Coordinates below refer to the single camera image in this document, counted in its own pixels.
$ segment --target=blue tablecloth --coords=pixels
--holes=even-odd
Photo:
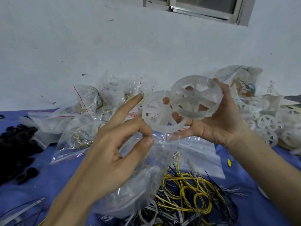
[[[5,119],[0,120],[0,133],[2,133],[6,127],[18,125],[19,116],[27,116],[27,111],[7,111],[0,112],[0,114],[5,116]],[[51,205],[51,202],[66,185],[83,159],[83,156],[81,156],[50,166],[49,163],[54,150],[55,147],[49,147],[43,153],[34,155],[35,161],[31,167],[36,167],[41,170],[36,178],[30,179],[21,186],[18,186],[15,181],[0,186],[0,215],[15,206],[41,197],[45,197],[45,206]],[[274,150],[293,166],[299,170],[301,169],[299,157],[292,156],[289,152],[280,147],[275,147]],[[224,187],[235,186],[241,188],[242,191],[248,191],[248,193],[246,193],[248,197],[232,195],[233,201],[239,208],[239,219],[235,225],[289,225],[288,221],[276,206],[259,192],[256,183],[239,163],[233,161],[232,167],[228,166],[227,159],[229,152],[224,147],[217,145],[216,153],[221,158],[226,179],[213,178],[214,181]],[[21,215],[21,217],[26,218],[39,209],[40,207],[36,206],[31,211]],[[41,213],[36,225],[45,218],[46,214],[47,211]],[[34,220],[35,217],[32,217],[25,222],[25,226],[32,225]],[[96,214],[91,213],[86,225],[97,226],[101,225],[101,223]]]

